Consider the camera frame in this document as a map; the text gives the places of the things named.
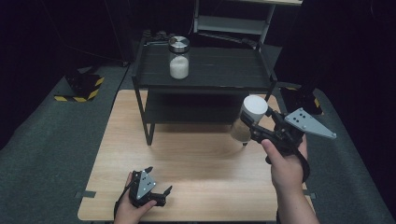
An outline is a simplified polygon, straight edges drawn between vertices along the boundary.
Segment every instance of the glass jar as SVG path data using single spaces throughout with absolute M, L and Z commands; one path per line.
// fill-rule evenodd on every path
M 184 36 L 169 39 L 169 71 L 171 77 L 182 79 L 189 75 L 190 40 Z
M 231 137 L 243 144 L 246 144 L 248 141 L 250 141 L 250 129 L 240 118 L 242 111 L 245 111 L 248 115 L 250 115 L 254 119 L 255 123 L 259 123 L 267 109 L 267 102 L 260 96 L 247 96 L 244 100 L 244 103 L 242 104 L 242 108 L 239 112 L 238 117 L 231 126 Z

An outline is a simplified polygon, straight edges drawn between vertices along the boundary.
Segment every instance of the wooden table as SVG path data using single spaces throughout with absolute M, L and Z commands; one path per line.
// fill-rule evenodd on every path
M 145 99 L 146 92 L 141 91 Z M 271 96 L 269 105 L 277 108 Z M 273 129 L 271 119 L 261 125 Z M 276 192 L 262 146 L 246 147 L 228 134 L 227 125 L 159 124 L 146 144 L 134 91 L 120 91 L 83 198 L 81 220 L 113 219 L 127 175 L 149 166 L 157 181 L 153 192 L 173 186 L 165 207 L 154 207 L 142 221 L 275 220 Z

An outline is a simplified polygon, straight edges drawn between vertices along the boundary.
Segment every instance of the black strap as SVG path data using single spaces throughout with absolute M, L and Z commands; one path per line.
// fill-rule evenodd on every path
M 280 223 L 279 211 L 278 210 L 276 210 L 276 224 L 282 224 L 282 223 Z
M 116 201 L 116 203 L 114 204 L 114 212 L 113 212 L 113 214 L 114 214 L 114 219 L 116 219 L 116 214 L 117 214 L 117 210 L 119 210 L 120 201 L 121 201 L 123 195 L 126 193 L 126 191 L 131 187 L 131 185 L 132 185 L 132 181 L 131 181 L 131 183 L 129 183 L 128 186 L 126 186 L 126 187 L 124 188 L 124 190 L 122 191 L 121 196 L 119 197 L 119 199 L 118 199 L 118 200 Z
M 311 174 L 311 168 L 306 158 L 303 156 L 303 154 L 301 154 L 300 150 L 298 149 L 294 150 L 294 154 L 300 160 L 301 166 L 303 167 L 303 183 L 304 183 Z

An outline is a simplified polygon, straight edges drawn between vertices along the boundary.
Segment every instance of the metal bar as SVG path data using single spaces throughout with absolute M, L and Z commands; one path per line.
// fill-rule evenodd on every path
M 142 37 L 142 39 L 140 40 L 140 44 L 139 44 L 139 49 L 137 50 L 136 53 L 136 60 L 134 61 L 134 68 L 132 69 L 132 81 L 135 83 L 137 83 L 139 81 L 140 76 L 137 74 L 137 71 L 139 69 L 139 64 L 140 64 L 140 60 L 142 58 L 142 54 L 143 54 L 143 47 L 145 46 L 146 43 L 146 38 Z
M 194 32 L 198 32 L 198 20 L 199 20 L 199 0 L 195 0 L 194 9 Z
M 277 82 L 277 77 L 274 71 L 274 67 L 268 63 L 269 57 L 267 55 L 267 52 L 263 50 L 264 44 L 261 41 L 259 42 L 259 46 L 260 46 L 260 55 L 261 55 L 262 63 L 264 64 L 264 67 L 267 70 L 268 76 L 272 79 L 272 81 Z
M 272 83 L 271 83 L 270 89 L 269 89 L 268 92 L 265 94 L 265 99 L 264 99 L 265 101 L 268 102 L 268 100 L 270 99 L 270 96 L 271 96 L 272 92 L 274 91 L 275 86 L 276 86 L 276 82 L 272 82 Z
M 134 92 L 136 94 L 137 104 L 139 106 L 140 117 L 142 118 L 143 129 L 145 131 L 146 141 L 147 141 L 148 145 L 150 146 L 151 145 L 150 141 L 152 141 L 152 137 L 151 137 L 151 140 L 150 140 L 148 124 L 146 122 L 146 116 L 145 116 L 145 109 L 143 107 L 142 98 L 140 96 L 140 91 L 138 89 L 138 86 L 135 85 L 135 84 L 134 84 Z
M 271 19 L 273 18 L 275 11 L 275 4 L 270 6 L 268 10 L 267 19 L 265 20 L 264 26 L 262 27 L 262 34 L 260 35 L 260 42 L 264 43 L 265 37 L 267 37 L 268 29 L 270 28 Z
M 154 129 L 155 129 L 155 123 L 151 123 L 149 126 L 149 136 L 147 139 L 148 146 L 151 146 L 152 144 L 152 139 L 154 137 Z
M 259 35 L 265 21 L 243 20 L 235 18 L 222 18 L 200 16 L 198 30 L 222 31 L 229 33 Z

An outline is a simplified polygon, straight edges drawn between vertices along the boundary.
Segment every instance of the hand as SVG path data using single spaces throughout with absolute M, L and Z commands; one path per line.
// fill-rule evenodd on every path
M 303 194 L 303 166 L 295 155 L 282 157 L 274 144 L 262 140 L 262 146 L 271 160 L 271 174 L 277 195 L 280 222 L 283 224 L 318 224 L 318 218 Z M 307 159 L 306 138 L 298 147 Z
M 262 140 L 262 147 L 272 163 L 271 174 L 276 191 L 285 193 L 302 191 L 303 167 L 300 160 L 295 155 L 283 157 L 268 139 Z M 305 135 L 298 149 L 307 159 Z
M 132 181 L 132 173 L 129 173 L 125 186 Z M 114 224 L 137 224 L 140 218 L 145 215 L 157 202 L 149 201 L 145 205 L 136 208 L 129 199 L 129 190 L 125 192 L 120 200 Z

